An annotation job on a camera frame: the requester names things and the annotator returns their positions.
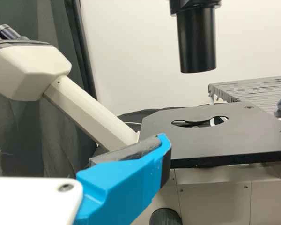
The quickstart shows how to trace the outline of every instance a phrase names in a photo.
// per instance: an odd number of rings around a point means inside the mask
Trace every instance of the gray curtain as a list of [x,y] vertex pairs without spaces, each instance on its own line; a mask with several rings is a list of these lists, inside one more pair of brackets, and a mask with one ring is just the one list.
[[[64,0],[0,0],[0,24],[49,42],[72,63],[69,77],[83,87]],[[42,98],[18,102],[0,95],[0,150],[4,176],[75,177],[96,144]]]

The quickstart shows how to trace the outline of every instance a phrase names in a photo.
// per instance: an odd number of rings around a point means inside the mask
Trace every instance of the white plastic part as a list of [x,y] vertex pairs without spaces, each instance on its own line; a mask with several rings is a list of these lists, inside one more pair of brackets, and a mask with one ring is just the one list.
[[73,179],[0,177],[0,224],[69,225],[81,200],[82,185]]
[[39,100],[59,76],[68,75],[71,63],[51,45],[12,46],[0,49],[0,94],[12,100]]
[[138,141],[138,134],[66,76],[56,79],[44,96],[109,151]]

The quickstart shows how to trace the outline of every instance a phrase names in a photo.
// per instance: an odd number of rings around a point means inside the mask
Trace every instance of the black stage plate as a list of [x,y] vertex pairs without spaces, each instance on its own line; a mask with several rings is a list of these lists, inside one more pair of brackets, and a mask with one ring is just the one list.
[[[213,127],[178,127],[215,116]],[[212,167],[281,161],[281,121],[249,102],[159,111],[142,121],[140,139],[165,133],[172,142],[171,168]]]

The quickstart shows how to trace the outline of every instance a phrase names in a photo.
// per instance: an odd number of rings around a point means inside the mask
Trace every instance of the white wall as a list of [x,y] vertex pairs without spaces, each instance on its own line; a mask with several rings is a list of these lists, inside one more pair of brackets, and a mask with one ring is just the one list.
[[167,0],[81,0],[99,101],[115,114],[208,103],[209,83],[281,75],[281,0],[223,0],[217,69],[181,74]]

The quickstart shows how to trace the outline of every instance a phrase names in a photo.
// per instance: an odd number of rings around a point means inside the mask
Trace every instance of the white panel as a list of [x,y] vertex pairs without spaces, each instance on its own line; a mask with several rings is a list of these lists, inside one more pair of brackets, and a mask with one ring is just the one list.
[[148,225],[152,213],[160,208],[170,208],[180,214],[174,170],[171,170],[170,179],[165,186],[156,194],[143,213],[133,221],[132,225]]
[[[59,191],[65,184],[72,188]],[[0,224],[70,225],[81,199],[74,179],[0,177]]]
[[281,162],[270,165],[229,165],[212,168],[175,169],[177,184],[208,184],[251,180],[281,180]]
[[180,73],[167,0],[81,0],[99,101],[115,114],[208,103],[209,83],[281,75],[281,0],[223,0],[214,71]]
[[250,182],[178,185],[183,225],[249,225]]
[[281,181],[253,182],[251,225],[281,225]]

